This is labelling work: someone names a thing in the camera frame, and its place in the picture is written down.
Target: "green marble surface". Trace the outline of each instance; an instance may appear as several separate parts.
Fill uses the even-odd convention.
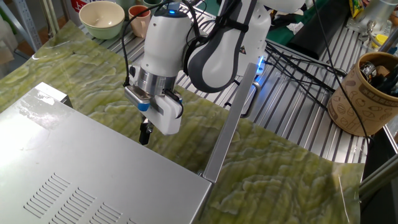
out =
[[[70,96],[73,107],[137,141],[141,116],[124,97],[124,60],[69,22],[28,62],[0,80],[0,112],[40,82]],[[149,149],[198,172],[228,112],[178,87],[180,132],[155,131]],[[363,164],[322,159],[241,119],[218,183],[197,223],[359,223]]]

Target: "metal cylinder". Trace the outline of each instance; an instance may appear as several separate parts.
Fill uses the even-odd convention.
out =
[[[394,31],[390,34],[385,43],[380,47],[380,52],[388,52],[391,47],[395,47],[398,42],[398,28],[395,28]]]
[[[397,4],[398,0],[372,0],[364,11],[355,17],[355,21],[363,30],[366,30],[369,21],[373,21],[376,23],[374,30],[380,31]]]
[[[148,94],[164,95],[164,90],[173,90],[176,77],[162,77],[145,71],[139,70],[137,86]]]

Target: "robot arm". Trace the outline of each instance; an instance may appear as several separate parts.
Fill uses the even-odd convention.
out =
[[[190,42],[189,47],[192,22],[188,16],[173,10],[156,12],[147,31],[144,58],[139,66],[129,69],[126,97],[163,134],[177,133],[183,111],[182,99],[174,92],[178,72],[184,68],[200,91],[224,90],[237,74],[243,75],[248,63],[258,63],[265,54],[271,19],[263,5],[294,12],[303,3],[223,0],[215,28],[208,37]]]

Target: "metal grate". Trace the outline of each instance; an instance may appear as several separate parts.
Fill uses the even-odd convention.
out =
[[[184,6],[180,10],[191,17]],[[200,16],[201,10],[197,9],[197,11],[199,26],[204,32],[209,33],[214,26],[215,16],[206,12]],[[89,35],[84,27],[82,27],[82,30],[95,42],[123,56],[120,39],[98,40]],[[330,43],[330,50],[336,68],[348,71],[359,56],[366,53],[366,48],[362,48],[363,43],[358,40],[358,35],[358,33],[348,30],[344,26],[341,26],[335,34]],[[139,63],[144,55],[144,39],[135,37],[130,32],[124,40],[129,60],[133,63]],[[328,73],[324,68],[303,62],[301,60],[303,57],[293,50],[277,44],[274,46],[294,59],[299,67],[333,88],[337,88],[338,84],[334,75]],[[273,56],[276,60],[268,55],[267,61],[270,63],[278,61],[299,80],[310,81],[301,73],[296,72],[294,68],[288,66],[278,55],[273,54]],[[322,55],[321,61],[327,63],[328,60],[326,54]],[[261,84],[262,91],[248,119],[330,161],[365,162],[367,153],[365,139],[350,135],[337,127],[330,119],[328,112],[309,98],[306,92],[294,81],[278,71],[277,67],[266,65],[256,80]],[[226,103],[233,102],[237,87],[233,83],[219,93],[203,93],[198,91],[183,73],[178,75],[177,84],[227,110],[229,106],[226,106]],[[325,90],[314,85],[304,86],[324,105],[327,103],[330,95]],[[253,92],[254,88],[247,101],[251,100]]]
[[[76,224],[94,200],[94,197],[77,188],[49,223]]]
[[[131,218],[130,218],[130,219],[127,221],[127,224],[137,224],[137,223],[131,221]]]
[[[99,209],[95,212],[93,218],[90,220],[92,224],[110,224],[116,223],[122,213],[116,211],[115,209],[111,208],[110,206],[103,203]]]
[[[69,185],[69,182],[59,177],[57,174],[51,175],[24,205],[24,209],[37,218],[42,218]]]

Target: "ceramic bowl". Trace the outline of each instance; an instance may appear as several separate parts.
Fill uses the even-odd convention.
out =
[[[95,1],[80,9],[79,18],[92,36],[108,40],[120,33],[124,10],[113,2]]]

